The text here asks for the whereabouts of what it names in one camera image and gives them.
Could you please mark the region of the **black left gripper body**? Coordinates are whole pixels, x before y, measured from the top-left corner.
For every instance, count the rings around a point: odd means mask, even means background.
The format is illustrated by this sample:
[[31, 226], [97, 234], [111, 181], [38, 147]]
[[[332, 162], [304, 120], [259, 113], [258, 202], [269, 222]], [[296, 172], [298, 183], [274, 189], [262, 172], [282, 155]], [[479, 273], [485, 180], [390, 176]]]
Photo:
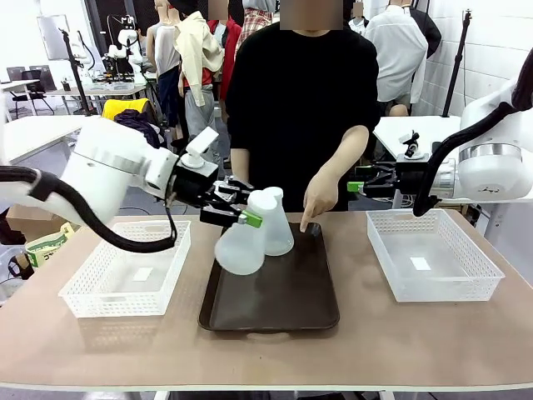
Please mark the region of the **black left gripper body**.
[[177, 201], [193, 208], [204, 207], [217, 178], [217, 164], [204, 162], [202, 167], [192, 168], [179, 159], [167, 184], [167, 204]]

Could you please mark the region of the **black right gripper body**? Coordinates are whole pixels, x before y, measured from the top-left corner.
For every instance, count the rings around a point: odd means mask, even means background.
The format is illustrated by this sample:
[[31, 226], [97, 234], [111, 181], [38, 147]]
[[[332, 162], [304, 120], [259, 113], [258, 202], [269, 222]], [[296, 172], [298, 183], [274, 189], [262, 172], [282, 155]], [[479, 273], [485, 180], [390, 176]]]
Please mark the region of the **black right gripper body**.
[[421, 158], [411, 159], [403, 153], [396, 158], [394, 188], [404, 195], [417, 195], [424, 182], [424, 174], [431, 165], [432, 156], [424, 153]]

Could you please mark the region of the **person's left hand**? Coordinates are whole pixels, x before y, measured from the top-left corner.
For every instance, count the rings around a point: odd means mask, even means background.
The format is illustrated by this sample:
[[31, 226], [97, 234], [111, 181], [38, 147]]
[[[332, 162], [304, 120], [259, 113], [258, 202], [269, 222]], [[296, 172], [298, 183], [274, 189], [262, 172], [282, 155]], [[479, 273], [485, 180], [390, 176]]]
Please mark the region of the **person's left hand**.
[[300, 231], [304, 233], [315, 217], [331, 211], [338, 202], [339, 177], [328, 166], [323, 166], [309, 182], [304, 195], [304, 212]]

